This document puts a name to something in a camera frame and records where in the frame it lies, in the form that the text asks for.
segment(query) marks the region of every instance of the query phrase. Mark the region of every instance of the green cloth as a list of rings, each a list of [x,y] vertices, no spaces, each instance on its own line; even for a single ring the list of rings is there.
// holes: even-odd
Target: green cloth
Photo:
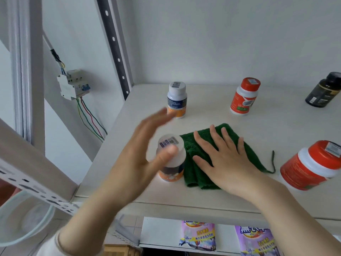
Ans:
[[[223,127],[226,128],[226,130],[228,131],[228,135],[231,137],[231,139],[237,146],[239,136],[232,130],[232,128],[228,124],[224,123],[215,127],[217,133],[220,136],[222,136],[221,129]],[[200,130],[198,131],[198,133],[204,140],[212,144],[215,147],[215,149],[218,149],[211,137],[209,128]],[[184,178],[185,178],[185,184],[188,187],[199,186],[201,189],[220,189],[217,185],[215,185],[210,180],[210,178],[206,175],[206,173],[204,173],[192,159],[194,155],[198,155],[202,159],[205,159],[206,161],[208,161],[208,163],[212,166],[212,161],[209,155],[206,152],[204,152],[204,150],[202,150],[202,148],[194,140],[193,132],[181,135],[181,137],[183,141],[185,142],[185,150],[186,150],[185,171],[183,173]],[[251,147],[245,142],[244,142],[244,147],[245,147],[245,151],[248,156],[248,159],[250,160],[250,162],[254,164],[255,167],[257,167],[261,172],[271,173],[262,165],[261,161],[258,159],[258,156],[251,149]]]

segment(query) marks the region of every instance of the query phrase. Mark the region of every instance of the right hand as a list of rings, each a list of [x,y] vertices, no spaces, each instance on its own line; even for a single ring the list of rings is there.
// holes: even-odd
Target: right hand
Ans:
[[[210,156],[213,167],[198,155],[193,156],[193,160],[218,187],[251,201],[255,187],[261,188],[266,183],[273,185],[276,182],[249,161],[242,137],[238,140],[237,149],[226,128],[221,129],[223,138],[216,132],[214,125],[210,126],[210,133],[218,150],[202,139],[197,131],[194,132],[194,139]]]

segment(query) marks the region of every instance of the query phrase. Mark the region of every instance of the green wire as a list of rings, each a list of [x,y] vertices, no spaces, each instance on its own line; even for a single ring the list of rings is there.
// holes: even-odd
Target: green wire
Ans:
[[[79,105],[78,99],[77,99],[77,103],[78,103],[78,107],[77,107],[77,108],[78,108],[78,114],[79,114],[79,117],[80,117],[80,119],[82,120],[83,124],[87,127],[87,129],[89,129],[89,130],[91,131],[91,133],[93,133],[93,134],[94,134],[94,135],[103,143],[102,139],[101,139],[100,136],[96,133],[95,129],[93,129],[92,125],[90,125],[90,123],[89,123],[89,121],[88,121],[88,118],[85,116],[85,114],[84,114],[82,108],[81,108],[80,105]],[[93,132],[93,131],[84,123],[84,120],[83,120],[82,116],[80,115],[79,109],[82,111],[82,113],[83,113],[84,117],[86,118],[88,124],[91,126],[91,128],[92,128],[95,132]]]
[[[94,115],[92,115],[91,111],[88,109],[88,107],[85,104],[85,101],[83,100],[83,104],[85,105],[86,109],[88,110],[88,112],[90,112],[91,116],[93,116],[93,118],[97,121],[98,125],[100,125],[100,127],[104,130],[105,134],[108,135],[108,133],[106,132],[105,128],[98,122],[98,120],[96,119],[96,117]]]

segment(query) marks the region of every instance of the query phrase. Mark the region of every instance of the forearm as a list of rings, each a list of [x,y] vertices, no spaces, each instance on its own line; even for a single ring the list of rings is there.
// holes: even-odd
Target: forearm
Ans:
[[[62,229],[59,243],[72,256],[94,256],[100,252],[107,230],[121,209],[103,185],[84,203]]]
[[[280,183],[265,185],[253,203],[270,224],[285,255],[341,255],[341,243]]]

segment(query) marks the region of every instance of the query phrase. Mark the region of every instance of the purple packaging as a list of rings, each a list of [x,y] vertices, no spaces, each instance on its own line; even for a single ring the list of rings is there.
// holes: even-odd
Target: purple packaging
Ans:
[[[204,251],[215,250],[214,224],[182,221],[179,246],[188,244],[191,248]]]
[[[270,229],[235,226],[242,256],[280,256]]]

